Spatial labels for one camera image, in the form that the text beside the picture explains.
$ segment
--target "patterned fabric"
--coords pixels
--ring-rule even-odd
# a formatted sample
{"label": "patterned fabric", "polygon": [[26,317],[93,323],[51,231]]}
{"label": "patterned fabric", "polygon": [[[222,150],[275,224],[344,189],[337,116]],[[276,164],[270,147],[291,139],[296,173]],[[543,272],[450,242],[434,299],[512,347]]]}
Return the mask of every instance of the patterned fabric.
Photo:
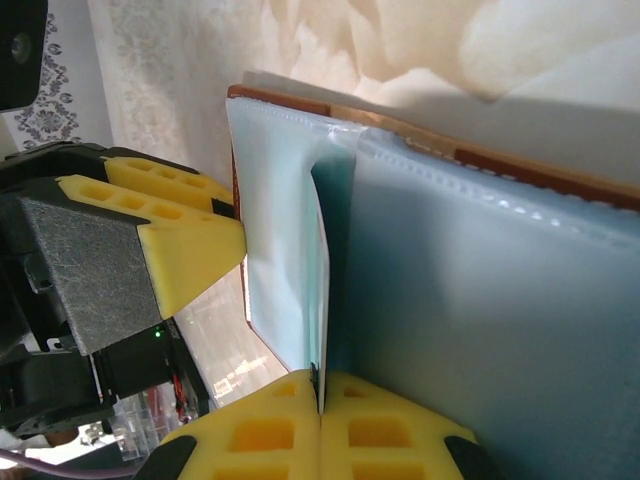
{"label": "patterned fabric", "polygon": [[67,90],[69,74],[67,67],[58,63],[62,47],[55,43],[58,32],[55,20],[54,14],[49,13],[38,97],[33,105],[13,116],[18,131],[29,136],[22,142],[23,149],[54,140],[80,141],[76,135],[80,125],[78,114],[73,111],[74,98]]}

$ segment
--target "purple cable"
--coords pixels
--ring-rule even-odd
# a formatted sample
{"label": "purple cable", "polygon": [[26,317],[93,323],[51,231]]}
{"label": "purple cable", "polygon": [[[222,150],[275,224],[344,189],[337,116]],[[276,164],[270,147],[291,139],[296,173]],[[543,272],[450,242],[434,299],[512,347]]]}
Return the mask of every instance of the purple cable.
{"label": "purple cable", "polygon": [[38,470],[39,472],[48,473],[49,475],[55,475],[62,478],[73,478],[77,480],[109,480],[112,478],[132,477],[140,469],[140,465],[132,465],[129,467],[113,468],[108,470],[76,470],[73,468],[41,462],[35,458],[25,457],[3,448],[0,448],[0,458],[10,460],[33,470]]}

